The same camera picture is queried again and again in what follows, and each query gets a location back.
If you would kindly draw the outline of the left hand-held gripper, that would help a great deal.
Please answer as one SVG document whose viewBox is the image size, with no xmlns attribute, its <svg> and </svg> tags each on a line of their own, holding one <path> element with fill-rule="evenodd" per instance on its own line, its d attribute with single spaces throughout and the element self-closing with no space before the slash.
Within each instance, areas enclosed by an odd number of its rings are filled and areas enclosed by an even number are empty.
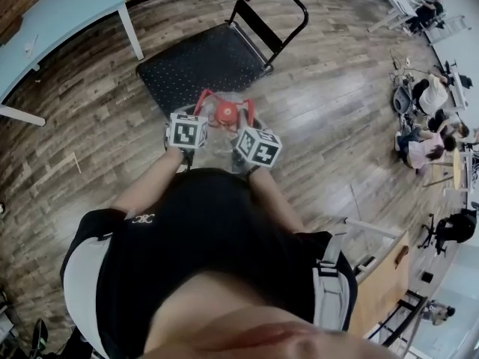
<svg viewBox="0 0 479 359">
<path fill-rule="evenodd" d="M 165 147 L 177 147 L 183 154 L 182 164 L 189 171 L 195 151 L 207 139 L 208 119 L 185 113 L 171 113 L 165 130 Z"/>
</svg>

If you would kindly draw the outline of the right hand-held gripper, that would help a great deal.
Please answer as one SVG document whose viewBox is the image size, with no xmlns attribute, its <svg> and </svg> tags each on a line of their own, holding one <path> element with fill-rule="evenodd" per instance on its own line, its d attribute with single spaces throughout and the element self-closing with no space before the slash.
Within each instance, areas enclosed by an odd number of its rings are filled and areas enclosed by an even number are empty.
<svg viewBox="0 0 479 359">
<path fill-rule="evenodd" d="M 272 168 L 282 150 L 282 143 L 271 132 L 247 126 L 235 140 L 234 149 L 249 164 Z"/>
</svg>

